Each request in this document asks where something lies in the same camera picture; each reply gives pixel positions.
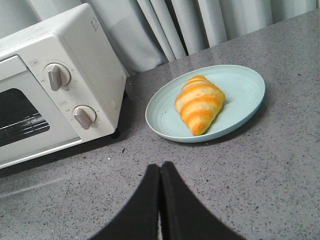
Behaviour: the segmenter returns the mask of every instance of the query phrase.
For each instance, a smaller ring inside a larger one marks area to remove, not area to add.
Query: curtain fold
[[[83,3],[134,75],[312,11],[320,0],[0,0],[0,38]]]

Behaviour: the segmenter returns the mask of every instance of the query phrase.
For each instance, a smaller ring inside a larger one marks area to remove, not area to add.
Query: gray speckled countertop
[[[320,239],[320,11],[315,10],[127,80],[120,137],[0,170],[0,239],[84,240],[125,205],[150,163],[174,162],[222,222],[250,240]],[[259,72],[265,99],[215,140],[156,135],[145,109],[164,84],[221,64]]]

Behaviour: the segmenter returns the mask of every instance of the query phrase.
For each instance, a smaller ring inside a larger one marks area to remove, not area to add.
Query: toaster oven
[[[0,168],[114,133],[125,83],[87,3],[0,39]]]

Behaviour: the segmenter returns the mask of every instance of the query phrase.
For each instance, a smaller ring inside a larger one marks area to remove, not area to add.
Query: oven door
[[[0,168],[79,140],[21,58],[0,61]]]

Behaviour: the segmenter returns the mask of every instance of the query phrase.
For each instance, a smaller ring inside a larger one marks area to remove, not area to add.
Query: plate
[[[182,86],[194,75],[204,75],[226,96],[223,107],[208,130],[193,136],[175,110],[175,100]],[[258,110],[266,91],[263,78],[254,70],[239,65],[200,68],[164,85],[151,98],[145,110],[149,127],[165,139],[197,143],[224,136],[247,122]]]

